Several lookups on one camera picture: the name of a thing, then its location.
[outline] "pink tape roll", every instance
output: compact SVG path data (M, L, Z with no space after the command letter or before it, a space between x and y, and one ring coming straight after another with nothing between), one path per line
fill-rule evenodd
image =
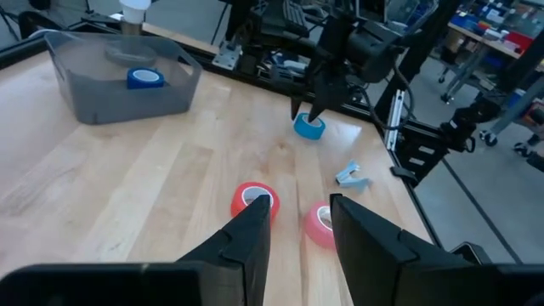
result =
M336 249L332 234L331 208L325 201L314 204L305 217L306 234L318 245Z

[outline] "translucent plastic bin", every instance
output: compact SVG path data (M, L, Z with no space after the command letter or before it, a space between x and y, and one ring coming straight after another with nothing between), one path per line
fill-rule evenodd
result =
M45 39L60 92L79 122L123 122L190 108L202 68L169 39L78 32L50 32ZM128 70L137 67L160 72L164 86L127 89Z

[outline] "concrete floor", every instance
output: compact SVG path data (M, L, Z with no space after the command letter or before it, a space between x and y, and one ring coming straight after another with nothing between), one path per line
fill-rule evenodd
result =
M90 3L91 8L101 14L120 10L117 1L91 0ZM223 7L224 3L217 0L161 0L153 4L147 20L209 43ZM223 20L218 37L223 35L225 26L226 20ZM0 21L0 48L13 41ZM451 105L443 104L439 95L447 83L437 83L441 68L438 62L429 59L411 85L416 94L416 117L433 125L449 120L456 107L470 104L477 93L473 88L464 87ZM376 100L385 85L371 86L371 98ZM496 263L515 260L527 264L543 263L541 235L544 231L539 223L544 215L544 188L539 187L544 174L527 165L511 150L513 144L529 136L526 129L511 126L500 135L499 144L494 148L488 148L478 140L473 154L453 152L446 157L461 184L448 167L440 163L416 188L446 249L471 241L480 244Z

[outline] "red tape roll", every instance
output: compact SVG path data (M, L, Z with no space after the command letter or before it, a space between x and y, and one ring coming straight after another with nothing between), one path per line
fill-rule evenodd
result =
M272 188L256 182L247 182L236 188L232 204L230 205L232 217L236 217L247 205L251 204L253 200L261 195L270 196L270 223L274 222L275 216L280 210L280 198Z
M314 204L305 217L306 234L318 245L336 249L332 234L331 208L325 201Z

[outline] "blue tape roll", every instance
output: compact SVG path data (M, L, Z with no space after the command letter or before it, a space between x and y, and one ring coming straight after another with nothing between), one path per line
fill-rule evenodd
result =
M132 68L127 72L127 88L161 88L164 86L164 76L159 71L149 68Z
M312 123L308 122L308 113L300 113L295 119L293 126L295 132L306 139L317 140L325 132L326 124L320 119L315 119Z

